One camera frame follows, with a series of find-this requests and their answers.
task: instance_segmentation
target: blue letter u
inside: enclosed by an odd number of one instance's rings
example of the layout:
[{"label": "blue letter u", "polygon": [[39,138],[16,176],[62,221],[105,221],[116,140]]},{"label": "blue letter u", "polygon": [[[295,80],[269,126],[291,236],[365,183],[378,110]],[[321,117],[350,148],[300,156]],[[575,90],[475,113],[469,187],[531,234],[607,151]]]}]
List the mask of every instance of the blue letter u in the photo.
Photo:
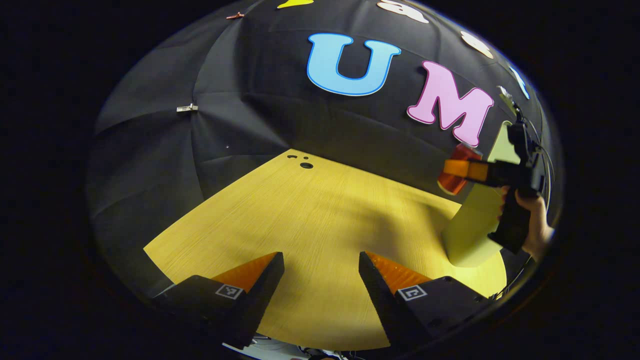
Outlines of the blue letter u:
[{"label": "blue letter u", "polygon": [[384,85],[391,65],[391,57],[401,50],[382,41],[367,40],[364,46],[371,49],[367,73],[360,79],[347,78],[338,73],[338,61],[345,45],[353,39],[340,34],[313,34],[309,37],[313,43],[307,75],[312,83],[336,94],[363,96],[373,94]]}]

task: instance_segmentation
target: wooden table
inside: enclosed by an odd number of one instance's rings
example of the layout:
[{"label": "wooden table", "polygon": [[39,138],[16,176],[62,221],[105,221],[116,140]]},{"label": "wooden table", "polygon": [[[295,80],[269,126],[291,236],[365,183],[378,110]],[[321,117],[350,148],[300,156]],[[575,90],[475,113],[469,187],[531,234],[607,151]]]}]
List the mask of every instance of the wooden table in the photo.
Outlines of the wooden table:
[{"label": "wooden table", "polygon": [[[313,168],[301,167],[303,162]],[[457,268],[447,260],[439,234],[459,208],[291,149],[203,202],[145,251],[176,283],[191,275],[213,277],[282,251],[285,272],[259,333],[313,348],[381,348],[389,343],[358,274],[360,251],[430,278],[453,276],[484,296],[506,285],[499,253],[475,268]]]}]

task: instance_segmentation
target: letter m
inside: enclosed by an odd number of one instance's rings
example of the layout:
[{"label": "letter m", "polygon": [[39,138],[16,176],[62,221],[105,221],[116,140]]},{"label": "letter m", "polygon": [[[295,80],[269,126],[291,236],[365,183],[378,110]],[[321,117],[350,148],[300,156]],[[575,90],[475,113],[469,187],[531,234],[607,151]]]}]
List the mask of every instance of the letter m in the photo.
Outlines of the letter m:
[{"label": "letter m", "polygon": [[419,122],[433,124],[433,110],[437,102],[440,104],[440,128],[446,130],[464,116],[462,124],[453,129],[453,136],[477,147],[484,118],[493,106],[491,96],[480,88],[473,88],[459,98],[456,82],[449,69],[432,61],[424,61],[422,66],[427,70],[422,95],[416,105],[407,108],[406,113]]}]

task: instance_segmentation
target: metal clip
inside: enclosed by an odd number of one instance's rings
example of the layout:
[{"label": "metal clip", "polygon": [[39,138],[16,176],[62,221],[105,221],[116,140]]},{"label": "metal clip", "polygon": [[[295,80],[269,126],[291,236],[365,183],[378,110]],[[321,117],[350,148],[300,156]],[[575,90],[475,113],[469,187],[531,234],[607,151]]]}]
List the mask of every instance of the metal clip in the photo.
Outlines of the metal clip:
[{"label": "metal clip", "polygon": [[177,113],[182,112],[182,111],[198,111],[198,106],[194,105],[193,103],[191,103],[191,105],[189,105],[189,106],[180,106],[180,107],[176,108],[175,111]]}]

